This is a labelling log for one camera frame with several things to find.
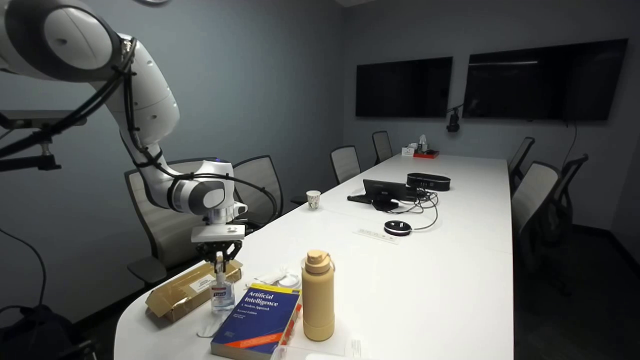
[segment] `book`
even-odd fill
[[[302,291],[252,284],[211,340],[211,353],[236,360],[269,360],[286,345],[302,308]]]

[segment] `wall-mounted tv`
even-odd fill
[[[357,117],[444,117],[453,58],[358,65]]]
[[[465,118],[605,121],[627,39],[473,54]]]

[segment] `cardboard box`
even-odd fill
[[[242,264],[232,260],[227,265],[227,281],[237,282],[242,278]],[[154,289],[147,297],[147,306],[159,318],[176,322],[207,302],[209,283],[216,278],[210,263],[204,263]]]

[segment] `white table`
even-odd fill
[[[421,215],[389,215],[348,202],[362,179],[405,182],[409,172],[451,177],[440,193],[436,225],[394,245],[356,234],[382,233],[388,220],[428,225]],[[336,333],[323,343],[306,339],[298,321],[290,345],[343,354],[348,337],[362,339],[373,359],[512,359],[513,271],[511,202],[504,160],[441,155],[396,156],[331,189],[320,209],[301,206],[248,236],[236,297],[255,276],[297,264],[323,249],[336,264]],[[205,304],[170,324],[146,312],[148,294],[122,314],[115,359],[214,359],[209,340],[195,332],[211,319]]]

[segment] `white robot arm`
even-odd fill
[[[140,42],[115,33],[78,0],[0,0],[0,70],[6,72],[87,82],[100,89],[133,44],[131,71],[135,76],[130,77],[130,88],[135,128],[125,111],[124,85],[106,106],[140,170],[149,201],[204,215],[208,226],[194,229],[194,242],[241,240],[243,225],[225,225],[246,211],[244,204],[233,199],[232,165],[219,159],[203,161],[190,175],[167,165],[158,142],[171,133],[180,112],[162,72]]]

